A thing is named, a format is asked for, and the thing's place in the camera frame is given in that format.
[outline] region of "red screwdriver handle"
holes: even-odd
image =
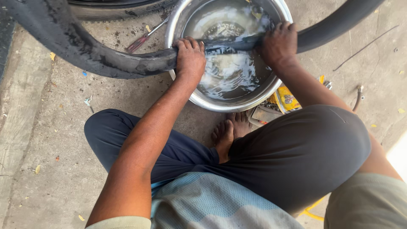
[[[133,53],[136,49],[140,48],[140,46],[150,38],[150,36],[145,33],[142,37],[138,38],[134,43],[132,43],[129,47],[127,47],[126,51],[128,53]]]

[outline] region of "hand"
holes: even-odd
[[[261,47],[256,47],[263,61],[273,70],[297,64],[297,25],[279,23],[274,31],[267,31]]]
[[[205,72],[205,46],[192,37],[181,38],[175,42],[178,47],[176,81],[190,84],[194,88]]]

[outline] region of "knee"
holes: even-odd
[[[360,165],[369,156],[369,134],[357,115],[328,105],[314,105],[303,110],[314,119],[310,129],[313,131],[312,137],[317,141],[317,148],[341,154]]]
[[[83,127],[86,138],[89,138],[97,133],[100,133],[103,126],[112,121],[112,118],[117,117],[117,109],[105,109],[90,116]]]

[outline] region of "black pants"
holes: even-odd
[[[139,120],[107,109],[86,121],[86,139],[108,172]],[[220,165],[214,148],[173,130],[154,165],[151,183],[155,191],[182,173],[210,172],[295,214],[350,178],[369,153],[368,132],[355,114],[315,105],[283,115],[235,140],[230,161]]]

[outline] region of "screwdriver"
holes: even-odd
[[[158,28],[160,28],[160,26],[164,25],[164,23],[166,23],[169,19],[169,16],[161,23],[159,24],[157,27],[155,27],[150,33],[145,33],[142,37],[138,38],[134,43],[132,43],[127,49],[126,51],[128,53],[133,53],[134,51],[136,51],[138,48],[140,48],[140,46],[142,44],[144,44],[144,42],[146,40],[148,40],[150,38],[150,35],[152,33],[154,33]]]

